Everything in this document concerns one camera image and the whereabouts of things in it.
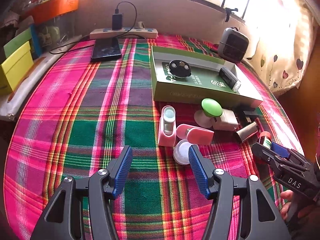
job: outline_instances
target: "black cable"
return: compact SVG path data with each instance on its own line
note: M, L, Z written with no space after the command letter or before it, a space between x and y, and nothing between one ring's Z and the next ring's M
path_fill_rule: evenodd
M50 54L53 54L53 55L58 55L58 54L63 54L63 53L67 53L67 52L76 51L76 50L79 50L79 49L89 48L89 47L92 47L92 46L94 46L94 44L88 45L88 46L84 46L84 47L81 47L81 48L70 49L70 50L67 50L67 51L56 52L56 53L51 52L52 50L54 50L54 49L52 49L52 50L49 51L49 53L50 53Z
M116 7L116 13L119 12L118 6L119 6L121 3L124 3L124 2L130 3L130 4L134 7L134 10L136 11L136 17L135 17L135 19L134 19L134 23L133 23L132 27L130 28L130 30L126 31L125 33L122 33L122 34L119 34L119 35L117 35L117 36L114 36L113 38L118 38L118 37L121 37L121 36L125 35L125 34L128 33L129 31L131 31L131 30L133 29L133 27L136 25L136 21L137 21L137 16L138 16L138 14L137 14L137 8L134 6L133 3L128 2L128 1L122 1L122 2L118 3L118 5L117 5L117 7Z
M131 33L129 33L129 34L127 34L127 35L124 35L124 36L121 36L120 38L124 38L124 37L128 37L128 36L137 36L139 39L145 39L146 40L146 38L145 37L142 37L141 35L138 35L138 34L131 34Z
M84 47L76 48L76 49L72 49L72 50L67 50L67 51L52 52L53 50L56 50L56 49L59 49L59 48L63 48L63 47L65 47L65 46L68 46L68 45L71 45L71 44L79 43L79 42L81 42L81 41L90 41L90 39L86 39L87 37L90 37L90 35L85 35L85 36L83 36L81 39L79 39L79 41L70 42L70 43L68 43L68 44L65 44L65 45L56 47L56 48L54 48L54 49L51 49L51 50L49 51L49 53L52 54L52 55L58 55L58 54L66 53L66 52L71 52L71 51L75 51L75 50L79 50L79 49L84 49L84 48L92 47L93 45L88 45L88 46L84 46Z

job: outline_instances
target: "green box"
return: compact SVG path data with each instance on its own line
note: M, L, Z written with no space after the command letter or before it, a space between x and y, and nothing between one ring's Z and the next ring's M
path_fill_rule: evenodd
M10 57L10 55L23 44L31 40L31 37L31 31L30 29L27 29L0 48L0 64Z
M169 70L169 62L183 60L191 66L191 76L176 78ZM234 92L219 76L219 70L227 67L240 81ZM220 58L190 52L152 46L150 54L152 94L154 101L200 104L204 98L217 100L223 108L239 105L258 107L263 99L244 73L233 63Z

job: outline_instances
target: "black round object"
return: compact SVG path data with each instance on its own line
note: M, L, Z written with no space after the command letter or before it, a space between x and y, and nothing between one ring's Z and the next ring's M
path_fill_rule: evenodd
M172 75L177 78L186 78L191 76L190 65L183 60L173 60L169 63L169 69Z

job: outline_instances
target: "cardboard box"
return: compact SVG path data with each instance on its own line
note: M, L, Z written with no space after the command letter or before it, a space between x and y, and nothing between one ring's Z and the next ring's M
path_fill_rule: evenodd
M0 95L14 91L32 65L30 43L27 41L1 64Z
M39 39L36 34L34 25L31 25L28 29L14 37L11 41L0 48L0 63L4 62L8 57L12 55L18 48L20 48L27 41L30 41L31 53L33 59L38 58L41 53L41 47Z
M183 60L191 66L191 76L180 79L172 76L169 62ZM219 76L227 67L240 81L234 92ZM233 63L220 58L152 46L150 54L151 82L154 101L200 104L204 98L217 100L223 108L239 105L258 107L263 99L243 72Z

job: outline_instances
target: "plaid tablecloth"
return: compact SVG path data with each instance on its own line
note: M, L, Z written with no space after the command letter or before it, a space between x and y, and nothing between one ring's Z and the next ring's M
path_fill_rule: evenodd
M76 47L93 44L81 42ZM120 239L201 239L211 201L199 192L190 166L177 165L172 148L158 147L160 113L165 102L152 100L149 53L151 45L212 55L212 44L181 36L123 39L123 57L90 63L92 47L68 52L48 72L25 106L12 137L5 167L7 218L20 239L28 240L48 199L61 180L91 176L118 157L124 145L134 158L123 194L112 202ZM283 109L250 70L239 66L262 95L258 108L261 130L273 141L299 151L301 146ZM170 103L177 125L196 125L198 105ZM214 143L200 146L216 167L232 175L259 174L276 205L282 187L267 166L257 169L250 144L239 145L232 133L217 131ZM229 239L235 239L239 205L233 207ZM84 222L90 239L88 201Z

